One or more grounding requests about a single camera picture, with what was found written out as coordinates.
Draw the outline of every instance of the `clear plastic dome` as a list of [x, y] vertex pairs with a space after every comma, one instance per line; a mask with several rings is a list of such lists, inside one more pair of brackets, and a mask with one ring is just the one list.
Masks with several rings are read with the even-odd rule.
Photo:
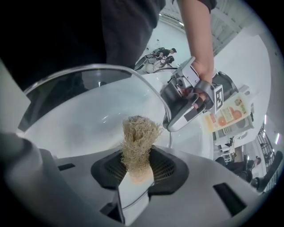
[[[119, 146], [130, 116], [162, 123], [164, 104], [144, 81], [123, 67], [103, 67], [62, 71], [27, 89], [24, 137], [63, 158]], [[155, 144], [170, 147], [170, 133], [164, 130]]]

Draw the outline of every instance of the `person's hand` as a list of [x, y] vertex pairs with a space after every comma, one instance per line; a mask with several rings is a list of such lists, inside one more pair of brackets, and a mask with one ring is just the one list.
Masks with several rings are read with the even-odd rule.
[[[195, 69], [195, 71], [198, 73], [199, 78], [201, 80], [207, 81], [208, 83], [212, 84], [212, 75], [213, 75], [213, 69], [203, 66], [199, 61], [195, 60], [192, 63], [192, 67]], [[199, 97], [202, 98], [203, 101], [206, 99], [205, 93], [200, 93]], [[197, 104], [194, 104], [194, 107], [196, 109], [199, 108]]]

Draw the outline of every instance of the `person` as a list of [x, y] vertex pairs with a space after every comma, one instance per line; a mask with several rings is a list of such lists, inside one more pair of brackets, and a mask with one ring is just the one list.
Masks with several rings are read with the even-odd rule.
[[[192, 65], [201, 80], [212, 83], [210, 12], [216, 0], [176, 1], [195, 57]], [[165, 4], [165, 0], [95, 0], [76, 4], [74, 11], [56, 12], [53, 7], [54, 12], [35, 15], [32, 9], [11, 10], [11, 18], [21, 19], [3, 20], [1, 59], [23, 90], [71, 67], [107, 63], [134, 68]]]
[[163, 68], [167, 64], [173, 63], [173, 61], [174, 61], [174, 57], [173, 56], [168, 56], [166, 58], [166, 60], [164, 61], [164, 63], [161, 63], [161, 67], [160, 68]]
[[160, 51], [160, 56], [161, 57], [168, 57], [169, 54], [170, 54], [170, 56], [173, 56], [173, 54], [176, 53], [176, 52], [177, 52], [177, 50], [175, 48], [172, 48], [170, 50], [164, 49], [164, 50]]
[[269, 164], [269, 160], [272, 158], [272, 151], [269, 151], [267, 154], [263, 154], [264, 161], [266, 164]]
[[267, 143], [261, 143], [260, 146], [261, 148], [266, 147], [268, 144]]
[[[237, 175], [239, 175], [243, 171], [244, 164], [245, 164], [244, 161], [240, 161], [240, 162], [230, 162], [226, 165], [223, 157], [219, 157], [215, 161], [225, 166], [228, 170], [232, 171], [233, 173]], [[252, 170], [254, 167], [258, 166], [260, 163], [261, 163], [261, 158], [256, 156], [255, 160], [248, 160], [247, 169]]]

